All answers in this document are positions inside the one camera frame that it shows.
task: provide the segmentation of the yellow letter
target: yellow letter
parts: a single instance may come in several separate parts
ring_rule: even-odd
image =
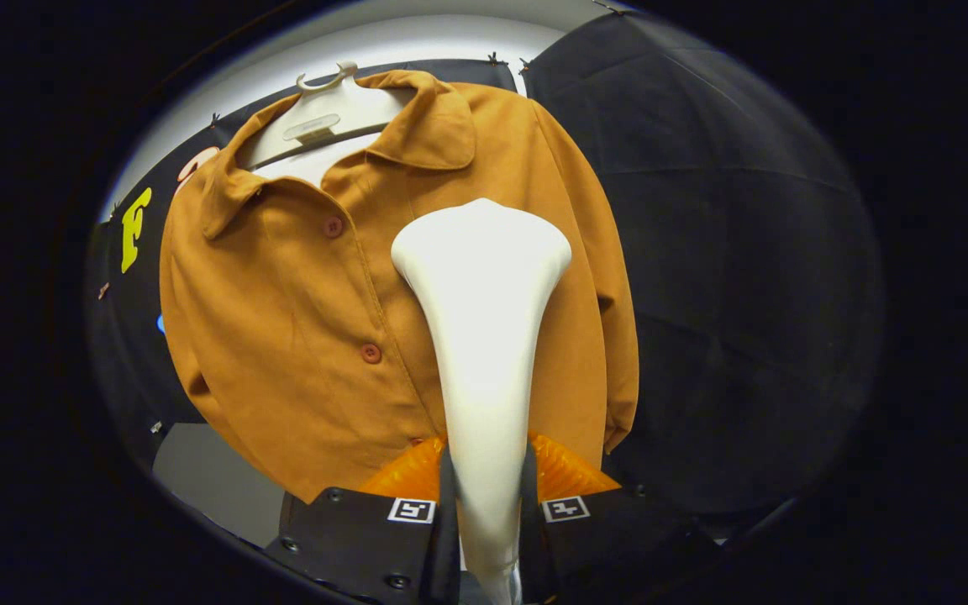
[[[146,188],[145,192],[137,198],[137,202],[132,203],[126,215],[122,217],[122,272],[125,273],[130,265],[137,260],[137,242],[141,237],[141,221],[145,217],[145,206],[151,200],[151,187]]]

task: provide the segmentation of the gray floor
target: gray floor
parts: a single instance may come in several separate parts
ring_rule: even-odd
[[[265,548],[279,535],[284,490],[210,425],[171,426],[151,470],[182,502],[241,539]]]

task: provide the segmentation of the white wall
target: white wall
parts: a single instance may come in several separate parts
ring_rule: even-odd
[[[621,4],[607,3],[615,8]],[[450,10],[452,13],[493,12],[512,14],[513,20],[480,14],[420,14],[377,20],[393,14]],[[589,0],[500,0],[468,3],[466,0],[370,0],[350,4],[291,27],[284,34],[249,49],[200,83],[147,129],[114,182],[97,222],[110,217],[132,187],[159,160],[211,123],[212,113],[238,110],[258,98],[292,86],[301,73],[315,76],[335,73],[336,61],[358,66],[418,59],[480,59],[497,53],[514,75],[518,92],[525,84],[518,74],[522,61],[532,61],[567,31],[607,14]],[[556,24],[561,29],[546,27]]]

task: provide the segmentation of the white ceiling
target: white ceiling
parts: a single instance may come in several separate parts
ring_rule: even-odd
[[[599,1],[618,10],[634,10],[627,4]],[[518,20],[567,32],[606,14],[608,9],[592,0],[360,0],[345,3],[292,27],[279,39],[258,47],[255,61],[320,35],[400,17],[476,15]]]

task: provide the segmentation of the hanger label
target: hanger label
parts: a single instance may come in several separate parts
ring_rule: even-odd
[[[342,118],[337,113],[330,113],[320,116],[320,118],[310,119],[308,122],[298,124],[289,128],[283,133],[284,141],[308,140],[322,134],[331,134],[331,126],[335,126]]]

